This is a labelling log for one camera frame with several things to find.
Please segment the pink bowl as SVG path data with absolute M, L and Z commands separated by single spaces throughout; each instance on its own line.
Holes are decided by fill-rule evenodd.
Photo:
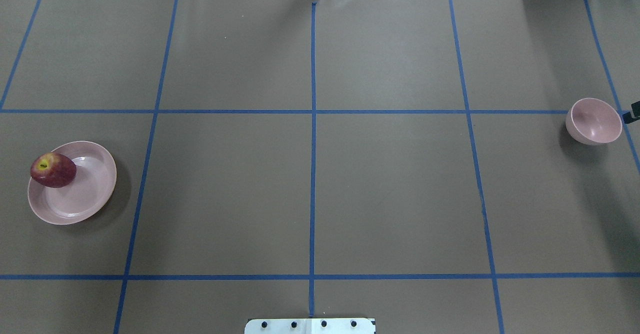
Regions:
M 592 97 L 579 99 L 572 105 L 565 127 L 575 141 L 588 146 L 610 144 L 623 130 L 618 112 L 605 101 Z

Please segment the red apple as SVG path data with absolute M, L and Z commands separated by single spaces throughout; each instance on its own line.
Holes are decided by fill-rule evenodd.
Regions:
M 30 166 L 30 177 L 46 188 L 64 188 L 77 175 L 77 165 L 58 152 L 46 152 Z

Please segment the pink plate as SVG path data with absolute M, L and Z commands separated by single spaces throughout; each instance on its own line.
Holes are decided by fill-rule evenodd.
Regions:
M 77 166 L 77 175 L 62 188 L 43 186 L 30 179 L 27 199 L 32 212 L 52 225 L 71 225 L 98 213 L 108 202 L 117 182 L 117 166 L 102 145 L 86 140 L 54 148 Z

